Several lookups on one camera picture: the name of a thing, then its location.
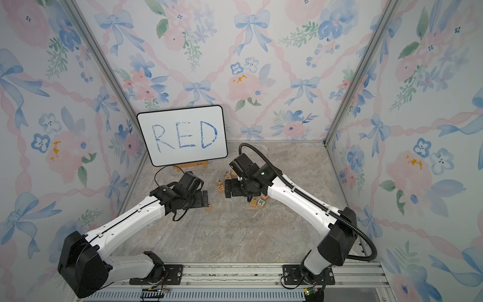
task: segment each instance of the blue flower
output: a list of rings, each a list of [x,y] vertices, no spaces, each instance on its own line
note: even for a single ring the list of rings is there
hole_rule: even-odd
[[[75,231],[84,234],[85,230],[86,227],[81,220],[69,220],[66,224],[61,226],[49,245],[49,262],[55,264],[59,262],[60,253],[62,252],[64,240],[67,236]]]
[[[258,60],[255,60],[254,57],[245,59],[245,69],[248,69],[251,73],[256,72],[256,70],[258,69],[257,65],[258,65]]]
[[[420,138],[412,150],[422,158],[427,158],[429,156],[430,148],[431,142],[425,141],[423,138]]]
[[[151,61],[144,61],[144,58],[140,54],[136,54],[136,56],[129,56],[129,59],[131,60],[130,65],[134,68],[135,71],[139,72],[141,68],[144,70],[144,75],[150,78],[151,72],[149,71],[149,68],[154,67],[154,63]]]
[[[284,114],[284,121],[285,122],[301,122],[302,118],[300,115],[302,114],[301,110],[297,110],[294,113],[292,111],[288,110],[287,113]]]
[[[441,175],[444,170],[452,170],[455,165],[453,164],[453,159],[455,156],[448,152],[445,148],[441,148],[438,153],[433,153],[429,157],[429,160],[433,163],[431,165],[431,171],[435,175]]]
[[[121,180],[119,183],[119,179],[121,179],[121,176],[119,175],[119,172],[117,172],[116,170],[114,170],[113,172],[113,179],[111,181],[111,184],[109,185],[109,187],[107,188],[106,190],[106,194],[104,194],[105,197],[107,198],[111,198],[111,196],[113,195],[113,193],[117,196],[117,208],[119,208],[119,206],[121,205],[121,202],[119,200],[119,196],[120,196],[120,192],[119,192],[119,187],[126,187],[126,186],[129,186],[129,184],[126,182],[126,178],[124,177],[123,180]]]
[[[81,37],[75,31],[74,25],[69,17],[67,17],[62,6],[58,2],[55,2],[53,5],[46,6],[45,9],[49,16],[50,27],[59,34],[59,38],[65,47],[74,51],[74,47],[81,45]]]
[[[231,68],[232,74],[239,74],[243,72],[243,67],[240,65],[239,62],[236,62],[235,64],[230,65],[230,68]]]
[[[196,43],[206,43],[206,38],[208,38],[208,35],[205,34],[205,27],[203,25],[201,25],[201,27],[199,25],[196,25],[196,31],[194,32],[194,34]]]
[[[423,87],[423,92],[426,91],[426,89],[429,88],[434,88],[434,83],[433,81],[438,81],[440,71],[436,72],[436,67],[433,68],[431,72],[426,72],[425,78],[423,81],[419,81],[418,86],[424,86]]]
[[[465,50],[459,55],[456,56],[453,59],[453,62],[455,63],[455,71],[459,71],[461,66],[465,65],[466,63],[469,62],[469,59],[466,58],[466,55],[468,54],[469,48],[465,48]]]
[[[357,25],[357,14],[354,0],[332,1],[320,14],[319,37],[338,39],[348,34]]]
[[[39,125],[43,127],[45,133],[50,134],[53,131],[59,132],[62,126],[60,122],[56,121],[56,116],[53,113],[44,113],[39,118]]]
[[[33,149],[45,153],[50,145],[50,137],[48,135],[40,135],[36,133],[34,134],[33,142],[30,145]]]
[[[438,82],[438,87],[436,87],[436,91],[439,91],[441,88],[446,89],[448,88],[448,80],[452,79],[455,75],[454,72],[451,72],[453,67],[450,65],[445,68],[443,74],[441,75],[440,81]]]
[[[360,223],[363,226],[367,226],[370,223],[369,229],[367,231],[367,236],[372,240],[372,235],[374,234],[374,237],[379,238],[383,235],[383,229],[376,223],[376,220],[372,216],[372,210],[368,205],[364,207],[364,214],[366,214],[366,219],[360,220],[359,217],[357,217],[357,220],[360,221]]]
[[[351,166],[351,170],[355,173],[362,173],[364,167],[364,152],[358,145],[352,145],[351,150],[347,153],[347,161]]]
[[[208,19],[205,19],[205,25],[206,25],[206,32],[209,33],[212,37],[214,37],[214,34],[218,32],[216,29],[213,28],[214,22]]]

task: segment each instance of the green leaf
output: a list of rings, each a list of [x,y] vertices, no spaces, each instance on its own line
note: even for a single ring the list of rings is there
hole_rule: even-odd
[[[235,105],[235,111],[240,110],[245,106],[245,100],[239,100],[237,104]]]
[[[422,40],[424,34],[426,33],[427,26],[429,24],[429,16],[427,14],[426,8],[423,8],[423,12],[419,17],[418,27],[416,27],[416,35],[418,35],[419,39]]]
[[[404,215],[404,204],[405,202],[399,202],[399,199],[404,196],[404,192],[402,190],[398,190],[396,192],[396,204],[398,205],[399,211]]]
[[[384,180],[383,182],[381,182],[379,184],[379,186],[381,188],[383,188],[384,190],[388,191],[388,192],[392,192],[394,191],[394,189],[396,189],[396,185],[394,184],[394,182],[390,179],[388,180]]]
[[[84,185],[84,187],[87,187],[87,170],[83,166],[80,166],[77,169],[77,176],[79,177],[79,180]]]
[[[146,4],[149,6],[149,9],[152,10],[153,13],[166,16],[163,7],[156,0],[144,0],[144,2],[146,2]]]
[[[420,45],[419,42],[413,42],[413,43],[409,44],[408,46],[406,46],[401,51],[401,53],[399,54],[398,59],[407,57],[409,55],[412,55],[416,51],[416,49],[419,47],[419,45]]]
[[[161,37],[168,30],[168,28],[169,28],[168,20],[167,19],[161,19],[156,26],[157,37],[161,39]]]
[[[90,162],[92,162],[93,160],[96,159],[96,155],[97,155],[97,153],[94,153],[94,154],[89,153],[90,159],[87,159],[87,158],[85,158],[85,156],[82,156],[82,162],[84,164],[88,164],[88,163],[90,163]]]

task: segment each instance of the whiteboard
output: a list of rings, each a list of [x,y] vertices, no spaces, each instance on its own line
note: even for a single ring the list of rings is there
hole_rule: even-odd
[[[142,112],[137,115],[154,166],[225,158],[221,106]]]

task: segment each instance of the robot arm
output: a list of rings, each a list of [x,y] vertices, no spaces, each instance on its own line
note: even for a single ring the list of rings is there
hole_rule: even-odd
[[[208,207],[208,191],[198,189],[200,185],[203,187],[201,179],[186,172],[179,182],[156,188],[142,202],[107,224],[84,235],[77,231],[70,234],[64,240],[58,272],[79,298],[119,280],[139,278],[150,284],[158,283],[167,271],[153,252],[121,257],[110,254],[127,238],[171,212],[174,220],[177,210],[186,213],[191,208]]]
[[[242,153],[243,146],[254,150],[266,164],[259,168]],[[307,254],[300,265],[300,272],[307,284],[315,283],[326,267],[343,265],[346,258],[361,261],[376,258],[374,244],[356,227],[354,211],[348,207],[341,211],[299,188],[282,171],[274,167],[258,149],[249,144],[241,144],[239,154],[230,163],[238,179],[225,181],[225,197],[246,196],[247,201],[250,201],[253,196],[268,195],[287,205],[324,236],[320,244]],[[349,255],[357,235],[368,242],[372,250],[370,256]]]

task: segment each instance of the blue ribbon bow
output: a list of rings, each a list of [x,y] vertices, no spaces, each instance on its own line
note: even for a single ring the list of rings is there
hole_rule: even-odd
[[[476,107],[483,108],[483,88],[481,88],[480,91],[476,93],[476,95],[473,97],[472,102],[473,105],[475,105]],[[480,115],[462,128],[458,128],[453,125],[442,125],[439,126],[438,129],[441,130],[439,137],[458,131],[466,135],[475,134],[483,130],[483,115]],[[480,147],[480,152],[478,155],[478,170],[481,169],[483,169],[483,144]]]
[[[381,136],[382,141],[386,140],[391,135],[391,127],[384,125],[381,122],[381,117],[377,113],[372,115],[370,123],[374,125],[372,131],[367,135],[365,133],[359,133],[359,139],[362,140],[365,137],[371,139],[375,136],[374,143],[372,144],[372,157],[374,157],[374,152],[379,153],[379,136]]]
[[[119,192],[118,188],[129,186],[129,184],[126,182],[125,177],[124,177],[123,180],[121,180],[120,183],[117,183],[119,181],[119,179],[121,179],[121,176],[119,175],[119,173],[116,170],[114,170],[113,179],[111,181],[111,184],[107,188],[106,194],[104,195],[107,198],[111,198],[111,196],[113,195],[113,192],[114,192],[114,194],[116,194],[116,196],[117,196],[117,208],[119,208],[119,206],[121,205],[121,202],[119,200],[119,196],[121,195],[121,193]]]
[[[256,126],[256,127],[241,127],[240,132],[242,134],[246,133],[246,139],[250,140],[252,136],[255,137],[257,140],[263,140],[264,138],[258,135],[257,133],[262,133],[263,127],[262,126]]]
[[[213,101],[215,100],[215,98],[212,98],[212,97],[210,97],[209,95],[207,95],[206,93],[203,92],[203,90],[204,91],[210,91],[211,90],[210,81],[203,80],[203,81],[201,81],[199,83],[186,82],[186,83],[183,83],[183,88],[186,91],[193,91],[193,94],[195,96],[194,101],[189,102],[188,105],[187,105],[187,107],[193,107],[193,105],[195,104],[195,102],[197,102],[199,100],[199,94],[200,93],[203,96],[203,98],[210,105],[213,105]]]
[[[94,109],[94,111],[99,112],[99,110],[102,108],[106,114],[106,131],[111,130],[111,125],[109,124],[109,110],[107,107],[114,111],[119,111],[119,108],[117,108],[117,102],[109,103],[106,101],[108,98],[109,93],[107,92],[106,87],[101,86],[100,94],[92,101],[92,109]]]
[[[260,43],[260,46],[268,52],[267,49],[267,43],[270,43],[271,40],[264,35],[258,30],[256,26],[260,26],[263,29],[266,29],[269,26],[270,22],[270,13],[267,10],[263,10],[259,13],[252,14],[252,15],[247,15],[245,13],[240,13],[235,15],[235,26],[238,29],[242,29],[244,27],[246,28],[246,36],[245,36],[245,42],[243,44],[240,44],[235,48],[233,51],[234,54],[240,55],[242,52],[242,49],[245,45],[249,44],[252,41],[253,38],[253,32],[255,32],[256,39],[258,40],[258,43]]]
[[[30,244],[28,245],[29,259],[32,259],[34,252],[40,252],[39,247],[37,246],[37,243],[35,242],[35,239],[34,239],[35,235],[37,234],[37,227],[35,226],[35,224],[31,222],[28,222],[28,221],[19,222],[19,220],[21,218],[23,219],[45,218],[62,212],[62,210],[53,209],[56,205],[56,202],[54,201],[49,206],[37,212],[27,214],[30,210],[35,208],[37,204],[39,204],[39,200],[32,193],[24,192],[20,194],[17,197],[17,200],[15,201],[15,211],[10,213],[6,221],[0,223],[0,238],[1,238],[0,244],[5,244],[12,238],[15,231],[15,227],[17,227],[17,229],[21,230],[22,232],[24,232],[25,234],[27,234],[32,238],[32,240],[30,241]]]
[[[116,38],[117,44],[111,47],[111,54],[115,54],[117,56],[118,47],[123,43],[121,32],[126,36],[129,41],[131,41],[134,46],[144,51],[143,47],[140,45],[140,43],[143,43],[144,40],[131,35],[124,28],[121,27],[123,26],[128,29],[134,28],[134,26],[132,25],[131,15],[127,11],[120,10],[117,14],[112,14],[110,16],[106,14],[97,14],[94,16],[94,18],[96,19],[97,24],[99,24],[100,28],[102,29],[108,29],[111,26],[113,27],[114,37]]]
[[[310,80],[300,80],[300,79],[295,79],[292,82],[290,82],[290,87],[292,88],[298,88],[297,95],[293,99],[289,99],[288,101],[285,102],[285,104],[290,105],[295,99],[298,99],[302,96],[304,86],[305,86],[305,95],[309,99],[309,101],[313,104],[313,98],[316,98],[317,96],[313,94],[310,90],[310,88],[317,88],[317,85],[319,85],[320,78],[319,77],[313,77]]]
[[[0,85],[8,92],[12,99],[17,103],[18,109],[15,112],[15,126],[19,129],[21,124],[28,127],[25,120],[24,113],[22,112],[22,105],[24,104],[24,97],[22,93],[18,91],[17,87],[2,79],[4,76],[12,81],[14,84],[22,87],[25,90],[33,92],[35,94],[50,97],[49,94],[40,90],[42,81],[24,81],[17,79],[10,74],[24,72],[24,68],[18,62],[17,58],[7,49],[0,49]]]

